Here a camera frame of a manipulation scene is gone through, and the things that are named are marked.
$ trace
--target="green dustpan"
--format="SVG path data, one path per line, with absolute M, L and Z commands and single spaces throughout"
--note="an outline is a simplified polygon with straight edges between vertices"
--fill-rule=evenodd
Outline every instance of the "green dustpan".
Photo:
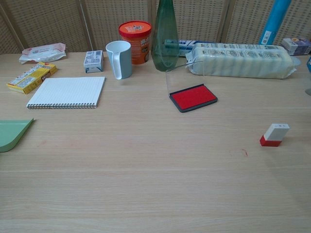
M 12 149 L 33 120 L 0 120 L 0 152 Z

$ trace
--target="orange container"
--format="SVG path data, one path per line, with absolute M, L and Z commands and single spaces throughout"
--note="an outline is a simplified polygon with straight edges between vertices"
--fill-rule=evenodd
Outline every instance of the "orange container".
M 151 24 L 145 21 L 129 21 L 119 26 L 123 40 L 131 44 L 132 64 L 139 65 L 149 59 L 149 35 Z

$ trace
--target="green plastic object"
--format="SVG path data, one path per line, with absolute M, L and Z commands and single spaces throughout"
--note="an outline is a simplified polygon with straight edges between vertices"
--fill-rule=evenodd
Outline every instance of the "green plastic object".
M 151 55 L 157 70 L 175 67 L 179 55 L 177 25 L 173 0 L 160 0 L 155 20 Z
M 0 152 L 12 149 L 33 120 L 0 120 Z

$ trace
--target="blue pole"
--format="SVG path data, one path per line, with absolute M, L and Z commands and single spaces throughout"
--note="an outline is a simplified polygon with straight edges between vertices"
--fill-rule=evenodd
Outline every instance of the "blue pole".
M 260 37 L 259 44 L 271 45 L 273 43 L 291 1 L 292 0 L 275 0 L 266 26 Z

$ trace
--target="wet wipes package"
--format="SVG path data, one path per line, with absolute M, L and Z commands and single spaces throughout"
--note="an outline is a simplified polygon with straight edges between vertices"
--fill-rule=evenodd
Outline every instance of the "wet wipes package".
M 197 43 L 186 54 L 193 74 L 245 78 L 284 79 L 296 69 L 281 46 Z
M 84 59 L 86 73 L 102 72 L 104 70 L 104 55 L 102 50 L 88 51 Z
M 66 45 L 57 43 L 52 45 L 43 45 L 23 50 L 19 62 L 24 64 L 28 61 L 52 62 L 66 56 Z

